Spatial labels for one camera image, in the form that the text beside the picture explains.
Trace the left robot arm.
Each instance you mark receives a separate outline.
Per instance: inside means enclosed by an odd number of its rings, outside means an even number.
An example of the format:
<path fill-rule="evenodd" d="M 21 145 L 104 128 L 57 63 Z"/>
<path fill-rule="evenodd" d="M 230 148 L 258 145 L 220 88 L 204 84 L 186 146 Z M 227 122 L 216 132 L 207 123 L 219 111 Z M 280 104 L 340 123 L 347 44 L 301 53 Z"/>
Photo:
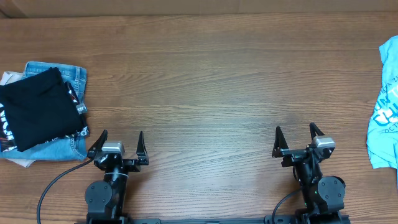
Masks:
<path fill-rule="evenodd" d="M 103 180 L 90 184 L 85 192 L 88 205 L 87 223 L 131 223 L 129 215 L 123 212 L 129 173 L 140 172 L 149 165 L 149 156 L 144 143 L 143 132 L 139 133 L 136 159 L 124 158 L 124 144 L 107 140 L 108 131 L 88 150 L 88 158 L 104 172 Z"/>

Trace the light blue printed t-shirt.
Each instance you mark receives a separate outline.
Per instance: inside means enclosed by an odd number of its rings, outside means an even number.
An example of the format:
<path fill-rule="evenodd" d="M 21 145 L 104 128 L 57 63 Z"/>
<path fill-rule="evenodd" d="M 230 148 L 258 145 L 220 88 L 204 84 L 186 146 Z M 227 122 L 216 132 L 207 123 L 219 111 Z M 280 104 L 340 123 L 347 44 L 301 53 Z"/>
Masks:
<path fill-rule="evenodd" d="M 374 169 L 397 169 L 397 37 L 379 47 L 381 88 L 369 119 L 366 145 Z"/>

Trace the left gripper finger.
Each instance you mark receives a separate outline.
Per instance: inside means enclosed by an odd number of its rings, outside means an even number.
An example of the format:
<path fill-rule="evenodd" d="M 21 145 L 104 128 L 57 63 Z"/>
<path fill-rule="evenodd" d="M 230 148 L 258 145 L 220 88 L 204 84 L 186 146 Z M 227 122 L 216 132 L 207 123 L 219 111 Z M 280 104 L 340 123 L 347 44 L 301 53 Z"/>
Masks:
<path fill-rule="evenodd" d="M 140 131 L 140 134 L 139 134 L 136 154 L 137 154 L 139 159 L 147 159 L 147 151 L 146 151 L 146 146 L 145 146 L 145 142 L 144 142 L 144 133 L 143 133 L 143 131 Z"/>
<path fill-rule="evenodd" d="M 101 136 L 94 142 L 94 144 L 89 148 L 87 153 L 87 158 L 94 159 L 95 155 L 101 151 L 103 144 L 106 142 L 108 138 L 108 131 L 106 129 L 103 130 Z"/>

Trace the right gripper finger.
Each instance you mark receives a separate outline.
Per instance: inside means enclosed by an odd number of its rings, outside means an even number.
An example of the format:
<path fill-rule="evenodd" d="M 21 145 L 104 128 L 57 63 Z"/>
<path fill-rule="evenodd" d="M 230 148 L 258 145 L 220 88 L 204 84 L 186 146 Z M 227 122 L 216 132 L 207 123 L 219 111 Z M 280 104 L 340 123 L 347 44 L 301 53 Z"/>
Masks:
<path fill-rule="evenodd" d="M 312 122 L 309 124 L 311 139 L 316 136 L 324 136 L 325 134 L 318 128 L 318 126 Z"/>
<path fill-rule="evenodd" d="M 272 157 L 283 157 L 289 151 L 289 147 L 280 126 L 276 127 L 275 141 L 272 150 Z"/>

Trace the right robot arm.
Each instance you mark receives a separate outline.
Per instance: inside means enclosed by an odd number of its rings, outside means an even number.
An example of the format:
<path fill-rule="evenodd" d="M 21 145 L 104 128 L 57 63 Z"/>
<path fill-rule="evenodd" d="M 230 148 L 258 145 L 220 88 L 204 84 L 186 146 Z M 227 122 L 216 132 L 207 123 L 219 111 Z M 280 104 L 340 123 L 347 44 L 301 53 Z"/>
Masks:
<path fill-rule="evenodd" d="M 332 155 L 336 143 L 325 135 L 315 123 L 309 124 L 311 143 L 303 149 L 290 149 L 281 127 L 276 127 L 272 157 L 282 158 L 282 167 L 291 167 L 300 188 L 289 193 L 275 206 L 270 222 L 279 223 L 278 208 L 289 198 L 301 193 L 304 208 L 284 218 L 289 223 L 304 224 L 348 224 L 349 216 L 342 215 L 346 184 L 338 176 L 324 176 L 320 163 Z"/>

